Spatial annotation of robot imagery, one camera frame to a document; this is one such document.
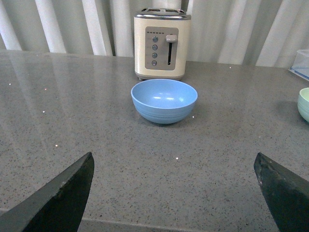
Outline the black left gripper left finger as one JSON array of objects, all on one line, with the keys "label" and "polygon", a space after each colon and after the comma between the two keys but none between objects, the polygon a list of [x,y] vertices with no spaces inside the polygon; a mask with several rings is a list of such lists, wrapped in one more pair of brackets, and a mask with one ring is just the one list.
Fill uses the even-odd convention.
[{"label": "black left gripper left finger", "polygon": [[76,232],[94,175],[88,152],[0,217],[2,232]]}]

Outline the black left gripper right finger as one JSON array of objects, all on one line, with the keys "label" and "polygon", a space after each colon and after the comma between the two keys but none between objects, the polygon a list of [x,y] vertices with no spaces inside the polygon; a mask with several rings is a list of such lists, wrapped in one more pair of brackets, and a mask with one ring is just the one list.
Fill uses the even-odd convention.
[{"label": "black left gripper right finger", "polygon": [[281,232],[309,230],[309,182],[259,152],[254,171],[270,213]]}]

